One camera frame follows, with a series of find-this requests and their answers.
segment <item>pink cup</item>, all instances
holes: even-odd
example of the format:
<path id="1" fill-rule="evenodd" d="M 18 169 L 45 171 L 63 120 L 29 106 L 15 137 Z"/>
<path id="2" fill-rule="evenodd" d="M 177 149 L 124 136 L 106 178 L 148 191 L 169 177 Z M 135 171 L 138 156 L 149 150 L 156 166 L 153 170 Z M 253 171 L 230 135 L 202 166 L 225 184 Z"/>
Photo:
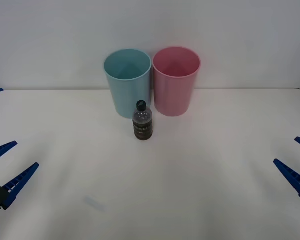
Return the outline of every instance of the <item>pink cup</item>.
<path id="1" fill-rule="evenodd" d="M 181 46 L 154 56 L 154 105 L 161 114 L 175 117 L 188 110 L 200 65 L 199 56 Z"/>

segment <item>black bottle cap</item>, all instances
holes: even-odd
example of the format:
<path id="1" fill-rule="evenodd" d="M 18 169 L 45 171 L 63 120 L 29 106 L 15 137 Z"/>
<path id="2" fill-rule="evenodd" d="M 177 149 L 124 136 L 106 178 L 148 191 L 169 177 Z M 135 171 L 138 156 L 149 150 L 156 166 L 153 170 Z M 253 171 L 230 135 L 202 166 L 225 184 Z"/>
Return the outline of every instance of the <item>black bottle cap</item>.
<path id="1" fill-rule="evenodd" d="M 136 109 L 139 111 L 139 112 L 144 112 L 146 109 L 147 109 L 147 104 L 145 101 L 143 100 L 140 100 L 136 103 Z"/>

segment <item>cup rim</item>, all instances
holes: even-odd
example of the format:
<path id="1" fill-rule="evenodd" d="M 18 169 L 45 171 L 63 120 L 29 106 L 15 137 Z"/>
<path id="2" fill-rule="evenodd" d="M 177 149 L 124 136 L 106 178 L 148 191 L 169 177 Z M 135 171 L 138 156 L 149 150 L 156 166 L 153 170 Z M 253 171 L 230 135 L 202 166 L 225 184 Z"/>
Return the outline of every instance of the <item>cup rim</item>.
<path id="1" fill-rule="evenodd" d="M 106 64 L 107 59 L 108 59 L 111 55 L 116 54 L 116 53 L 121 52 L 121 51 L 124 51 L 124 50 L 135 50 L 135 51 L 138 51 L 138 52 L 141 52 L 141 53 L 145 54 L 145 55 L 149 58 L 149 60 L 150 60 L 150 67 L 148 68 L 148 70 L 147 70 L 144 74 L 142 74 L 142 75 L 140 75 L 140 76 L 138 76 L 138 77 L 135 77 L 135 78 L 131 78 L 131 79 L 120 79 L 120 78 L 116 78 L 116 77 L 113 77 L 113 76 L 111 76 L 110 74 L 108 74 L 107 71 L 106 71 L 106 69 L 105 69 L 105 64 Z M 107 76 L 111 77 L 112 79 L 126 82 L 126 81 L 133 81 L 133 80 L 142 78 L 143 76 L 145 76 L 145 75 L 151 70 L 152 65 L 153 65 L 152 59 L 151 59 L 151 57 L 150 57 L 145 51 L 142 51 L 142 50 L 140 50 L 140 49 L 138 49 L 138 48 L 122 48 L 122 49 L 120 49 L 120 50 L 114 51 L 113 53 L 111 53 L 110 55 L 108 55 L 108 56 L 105 58 L 105 60 L 104 60 L 104 62 L 103 62 L 103 70 L 104 70 L 105 74 L 106 74 Z"/>
<path id="2" fill-rule="evenodd" d="M 193 73 L 191 73 L 191 74 L 189 74 L 189 75 L 186 75 L 186 76 L 170 76 L 170 75 L 164 74 L 163 72 L 159 71 L 159 70 L 156 68 L 156 66 L 155 66 L 155 57 L 157 56 L 158 53 L 162 52 L 163 50 L 166 50 L 166 49 L 174 49 L 174 48 L 176 48 L 176 49 L 185 49 L 185 50 L 188 50 L 189 52 L 192 52 L 194 55 L 196 55 L 197 58 L 199 59 L 199 67 L 198 67 L 198 69 L 197 69 L 195 72 L 193 72 Z M 162 74 L 163 76 L 166 76 L 166 77 L 171 78 L 171 79 L 184 79 L 184 78 L 190 77 L 190 76 L 192 76 L 192 75 L 195 75 L 195 74 L 200 70 L 200 67 L 201 67 L 201 59 L 200 59 L 199 55 L 198 55 L 195 51 L 193 51 L 193 50 L 191 50 L 191 49 L 189 49 L 189 48 L 187 48 L 187 47 L 184 47 L 184 46 L 168 46 L 168 47 L 165 47 L 165 48 L 161 49 L 160 51 L 158 51 L 158 52 L 153 56 L 152 65 L 153 65 L 153 68 L 154 68 L 158 73 Z"/>

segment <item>light blue cup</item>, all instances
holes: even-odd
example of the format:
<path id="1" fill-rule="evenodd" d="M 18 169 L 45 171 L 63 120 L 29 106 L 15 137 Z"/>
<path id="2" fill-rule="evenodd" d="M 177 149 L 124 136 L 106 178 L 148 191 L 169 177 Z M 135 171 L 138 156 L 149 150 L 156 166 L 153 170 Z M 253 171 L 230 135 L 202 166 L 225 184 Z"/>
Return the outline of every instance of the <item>light blue cup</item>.
<path id="1" fill-rule="evenodd" d="M 149 55 L 138 49 L 122 49 L 105 60 L 104 71 L 115 109 L 121 116 L 131 119 L 139 100 L 151 105 L 151 66 Z"/>

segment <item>bottle liquid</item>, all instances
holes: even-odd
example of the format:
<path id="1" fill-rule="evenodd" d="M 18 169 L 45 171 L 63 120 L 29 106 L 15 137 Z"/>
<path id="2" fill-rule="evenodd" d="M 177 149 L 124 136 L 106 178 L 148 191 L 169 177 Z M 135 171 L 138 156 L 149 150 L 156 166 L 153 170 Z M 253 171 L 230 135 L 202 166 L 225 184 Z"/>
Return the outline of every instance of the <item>bottle liquid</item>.
<path id="1" fill-rule="evenodd" d="M 133 113 L 134 135 L 139 140 L 148 140 L 153 133 L 152 111 L 147 107 L 145 101 L 140 100 L 136 103 L 136 110 Z"/>

